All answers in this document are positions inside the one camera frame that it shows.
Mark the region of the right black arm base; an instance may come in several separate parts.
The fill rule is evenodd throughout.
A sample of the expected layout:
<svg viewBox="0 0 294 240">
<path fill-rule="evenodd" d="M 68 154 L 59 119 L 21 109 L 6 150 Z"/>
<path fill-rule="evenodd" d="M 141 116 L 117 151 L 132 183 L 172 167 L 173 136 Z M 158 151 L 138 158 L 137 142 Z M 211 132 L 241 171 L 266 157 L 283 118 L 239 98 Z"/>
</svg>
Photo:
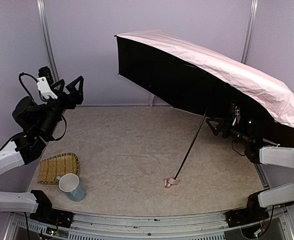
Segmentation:
<svg viewBox="0 0 294 240">
<path fill-rule="evenodd" d="M 261 191 L 253 193 L 248 197 L 245 208 L 226 212 L 226 221 L 229 228 L 247 225 L 269 218 L 267 208 L 259 205 L 259 193 Z"/>
</svg>

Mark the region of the pink and black folding umbrella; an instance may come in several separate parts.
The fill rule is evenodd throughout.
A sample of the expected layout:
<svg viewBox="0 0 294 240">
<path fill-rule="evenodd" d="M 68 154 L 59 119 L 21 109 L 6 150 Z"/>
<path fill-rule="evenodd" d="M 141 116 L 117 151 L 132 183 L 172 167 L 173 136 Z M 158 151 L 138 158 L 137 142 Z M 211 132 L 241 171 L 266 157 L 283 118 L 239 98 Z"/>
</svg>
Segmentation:
<svg viewBox="0 0 294 240">
<path fill-rule="evenodd" d="M 161 30 L 116 35 L 119 74 L 170 106 L 207 118 L 276 122 L 294 128 L 294 94 L 253 67 Z"/>
</svg>

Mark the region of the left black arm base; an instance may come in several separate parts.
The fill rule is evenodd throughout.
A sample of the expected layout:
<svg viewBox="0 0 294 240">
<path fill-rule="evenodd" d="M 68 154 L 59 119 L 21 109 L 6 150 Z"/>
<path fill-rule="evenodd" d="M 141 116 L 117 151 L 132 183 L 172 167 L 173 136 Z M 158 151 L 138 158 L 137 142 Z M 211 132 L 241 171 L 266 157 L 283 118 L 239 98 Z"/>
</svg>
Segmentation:
<svg viewBox="0 0 294 240">
<path fill-rule="evenodd" d="M 38 204 L 35 213 L 30 214 L 30 219 L 57 227 L 70 228 L 74 214 L 70 211 L 53 208 L 45 193 L 41 190 L 31 190 Z"/>
</svg>

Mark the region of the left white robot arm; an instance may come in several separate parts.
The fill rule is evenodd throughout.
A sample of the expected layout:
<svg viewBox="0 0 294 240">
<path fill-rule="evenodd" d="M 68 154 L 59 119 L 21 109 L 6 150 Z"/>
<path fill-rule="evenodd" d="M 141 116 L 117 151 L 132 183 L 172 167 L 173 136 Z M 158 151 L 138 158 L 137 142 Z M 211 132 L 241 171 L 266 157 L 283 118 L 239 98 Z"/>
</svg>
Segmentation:
<svg viewBox="0 0 294 240">
<path fill-rule="evenodd" d="M 0 147 L 0 175 L 38 160 L 48 142 L 61 140 L 53 133 L 58 123 L 66 120 L 63 116 L 65 110 L 73 110 L 83 102 L 82 76 L 68 85 L 64 80 L 49 85 L 44 76 L 36 79 L 36 83 L 45 102 L 37 104 L 28 95 L 17 104 L 12 115 L 23 130 Z M 0 191 L 0 212 L 29 213 L 31 219 L 38 221 L 57 218 L 51 201 L 41 190 Z"/>
</svg>

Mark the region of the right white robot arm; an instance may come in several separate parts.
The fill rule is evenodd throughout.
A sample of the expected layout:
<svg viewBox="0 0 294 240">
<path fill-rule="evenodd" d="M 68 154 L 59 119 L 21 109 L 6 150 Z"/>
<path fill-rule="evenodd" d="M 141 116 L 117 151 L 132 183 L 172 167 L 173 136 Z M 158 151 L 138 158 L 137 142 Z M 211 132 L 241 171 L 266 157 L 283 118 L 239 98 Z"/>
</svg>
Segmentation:
<svg viewBox="0 0 294 240">
<path fill-rule="evenodd" d="M 244 146 L 242 156 L 257 165 L 273 165 L 294 169 L 294 128 L 276 122 L 242 117 L 206 120 L 215 136 L 231 138 Z M 294 204 L 294 181 L 252 193 L 245 209 L 237 212 L 251 221 L 267 215 L 268 207 Z"/>
</svg>

